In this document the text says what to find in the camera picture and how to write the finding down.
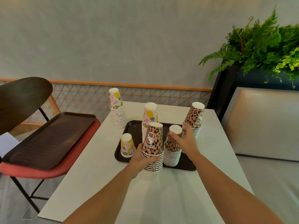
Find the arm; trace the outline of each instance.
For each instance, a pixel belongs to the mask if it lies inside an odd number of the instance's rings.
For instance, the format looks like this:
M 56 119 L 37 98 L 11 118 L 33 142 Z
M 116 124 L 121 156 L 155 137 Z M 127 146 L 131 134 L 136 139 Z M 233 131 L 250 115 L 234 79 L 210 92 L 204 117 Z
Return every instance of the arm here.
M 183 124 L 187 127 L 185 139 L 172 132 L 170 135 L 179 143 L 196 166 L 204 187 L 226 224 L 284 223 L 256 196 L 233 181 L 200 154 L 191 126 L 185 122 Z
M 78 207 L 63 224 L 114 223 L 131 180 L 148 164 L 160 160 L 157 156 L 145 158 L 141 149 L 142 144 L 139 144 L 129 164 L 99 192 Z

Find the tray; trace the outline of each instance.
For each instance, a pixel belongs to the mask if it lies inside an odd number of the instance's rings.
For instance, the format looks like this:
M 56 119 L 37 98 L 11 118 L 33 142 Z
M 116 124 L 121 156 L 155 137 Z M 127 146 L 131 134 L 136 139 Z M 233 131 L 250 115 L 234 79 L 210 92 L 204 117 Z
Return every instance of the tray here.
M 130 133 L 133 138 L 133 142 L 135 147 L 142 143 L 142 131 L 141 131 L 141 122 L 140 120 L 132 120 L 127 123 L 123 133 Z M 169 131 L 169 127 L 173 124 L 170 123 L 162 123 L 163 124 L 163 142 L 166 140 L 167 133 Z M 121 155 L 121 141 L 119 140 L 118 146 L 115 150 L 114 157 L 119 162 L 128 163 L 130 162 L 131 158 L 125 158 Z M 180 170 L 189 170 L 195 171 L 196 167 L 193 162 L 187 157 L 185 153 L 181 153 L 180 160 L 175 167 L 166 166 L 163 163 L 163 167 L 172 168 L 172 169 L 180 169 Z
M 90 114 L 60 113 L 9 151 L 2 161 L 39 170 L 52 169 L 95 119 Z

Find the planter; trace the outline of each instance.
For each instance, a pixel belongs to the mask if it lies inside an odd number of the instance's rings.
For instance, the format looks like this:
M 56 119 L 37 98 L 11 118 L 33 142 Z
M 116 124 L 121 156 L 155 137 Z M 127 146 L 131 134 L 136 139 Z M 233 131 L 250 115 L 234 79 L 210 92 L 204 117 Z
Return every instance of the planter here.
M 280 75 L 280 78 L 282 82 L 270 76 L 268 83 L 264 83 L 267 81 L 264 71 L 252 69 L 244 76 L 241 65 L 233 64 L 225 71 L 218 73 L 207 108 L 214 109 L 221 121 L 237 87 L 299 91 L 298 78 L 294 81 L 294 86 L 296 86 L 294 89 L 286 75 Z

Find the left arm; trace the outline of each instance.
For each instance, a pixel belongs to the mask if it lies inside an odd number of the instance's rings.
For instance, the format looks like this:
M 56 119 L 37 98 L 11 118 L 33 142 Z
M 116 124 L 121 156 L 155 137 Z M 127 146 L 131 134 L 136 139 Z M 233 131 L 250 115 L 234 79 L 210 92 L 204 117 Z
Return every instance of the left arm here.
M 156 156 L 145 158 L 141 150 L 142 144 L 139 144 L 129 164 L 99 192 L 78 207 L 63 224 L 114 223 L 131 180 L 148 164 L 160 159 Z

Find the red cushion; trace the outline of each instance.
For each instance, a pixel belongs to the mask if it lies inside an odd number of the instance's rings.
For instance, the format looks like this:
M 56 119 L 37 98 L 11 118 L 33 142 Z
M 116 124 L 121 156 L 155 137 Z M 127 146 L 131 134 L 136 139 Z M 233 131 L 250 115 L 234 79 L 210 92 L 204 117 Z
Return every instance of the red cushion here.
M 33 168 L 13 165 L 2 162 L 0 171 L 4 175 L 20 178 L 35 178 L 35 179 L 49 179 L 56 178 L 66 174 L 73 166 L 74 162 L 80 156 L 81 152 L 87 146 L 88 142 L 92 139 L 95 132 L 99 129 L 101 123 L 96 119 L 90 127 L 84 132 L 80 139 L 76 142 L 74 147 L 64 157 L 64 159 L 54 168 L 50 170 L 37 170 Z

